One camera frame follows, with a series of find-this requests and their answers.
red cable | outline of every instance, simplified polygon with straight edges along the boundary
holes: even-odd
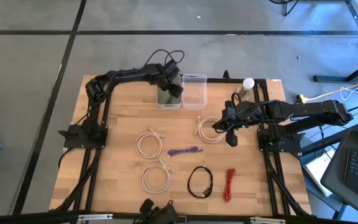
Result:
[[[224,189],[223,199],[225,202],[230,202],[231,200],[231,180],[236,174],[235,169],[228,169],[226,172],[226,188]]]

wooden tabletop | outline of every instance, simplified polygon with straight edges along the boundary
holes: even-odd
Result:
[[[84,76],[78,96],[73,122],[86,113],[88,99],[85,84],[94,76]],[[280,80],[267,80],[271,100],[285,101]],[[263,155],[257,142],[257,126],[236,131],[238,146],[231,147],[224,139],[216,144],[203,142],[193,132],[197,116],[221,117],[224,102],[230,99],[239,84],[208,83],[208,104],[204,110],[160,110],[156,105],[157,87],[146,82],[127,83],[117,86],[111,98],[107,125],[108,139],[102,150],[96,188],[93,195],[93,212],[138,213],[142,202],[150,198],[157,206],[163,207],[169,200],[179,214],[186,215],[271,215],[269,188]],[[217,135],[206,123],[203,131]],[[161,194],[148,194],[140,186],[140,174],[149,164],[156,161],[140,157],[135,150],[137,137],[152,127],[164,133],[163,149],[160,158],[176,170],[167,191]],[[181,154],[168,157],[171,149],[186,149],[198,146],[203,152]],[[142,149],[151,153],[157,150],[157,140],[146,138]],[[50,208],[59,206],[78,182],[84,149],[75,149],[62,160]],[[299,160],[292,154],[281,153],[285,183],[296,201],[304,210],[311,213],[305,183]],[[213,192],[208,198],[194,198],[187,191],[187,181],[196,166],[207,165],[213,173]],[[236,169],[231,190],[232,200],[223,200],[226,184],[226,170]],[[149,174],[149,184],[158,188],[164,182],[162,171],[153,170]],[[209,174],[200,169],[192,177],[191,189],[201,194],[209,185]],[[85,206],[87,186],[83,192],[80,208]],[[276,186],[279,211],[282,210],[280,191]]]

clear plastic container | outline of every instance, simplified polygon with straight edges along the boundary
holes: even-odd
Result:
[[[205,74],[184,74],[181,79],[183,107],[188,110],[202,110],[208,103]]]
[[[173,83],[181,85],[180,75],[173,79]],[[162,91],[157,87],[157,104],[161,110],[178,110],[181,105],[181,96],[178,98],[169,94],[169,91]]]

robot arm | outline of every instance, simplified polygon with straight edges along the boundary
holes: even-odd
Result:
[[[288,125],[278,124],[296,117],[307,118]],[[235,104],[232,100],[225,102],[222,119],[215,123],[213,128],[218,133],[226,132],[226,142],[234,147],[237,146],[235,130],[248,128],[261,122],[266,123],[270,125],[267,129],[268,133],[265,133],[266,141],[270,145],[277,146],[284,144],[289,137],[297,135],[298,131],[323,124],[344,126],[352,119],[346,107],[336,100],[303,104],[289,104],[278,100],[260,103],[244,101]]]
[[[88,111],[82,125],[72,124],[67,131],[59,131],[65,137],[66,148],[103,148],[106,143],[107,129],[105,124],[98,124],[100,104],[111,95],[114,87],[121,83],[148,82],[157,85],[161,90],[168,90],[172,96],[179,97],[183,91],[180,85],[173,83],[179,75],[179,68],[174,60],[165,65],[146,64],[132,70],[110,71],[90,80],[85,88],[88,95]]]

concrete floor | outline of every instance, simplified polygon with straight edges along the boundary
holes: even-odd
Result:
[[[0,0],[0,29],[70,30],[79,5],[80,0]],[[358,12],[358,0],[353,5]],[[94,0],[86,4],[80,30],[358,30],[343,2],[301,1],[288,17],[281,13],[281,6],[267,0]],[[0,215],[9,213],[67,40],[65,35],[0,36],[0,141],[5,144],[0,150]],[[57,131],[71,121],[82,76],[139,67],[161,48],[186,52],[179,64],[183,73],[221,77],[229,70],[234,78],[282,79],[290,102],[300,93],[312,97],[342,86],[313,83],[313,75],[345,76],[358,68],[358,37],[77,36],[24,212],[48,209],[63,146]],[[342,101],[339,94],[325,99]],[[358,105],[358,95],[344,102],[348,108]],[[313,197],[313,213],[331,218],[330,208]]]

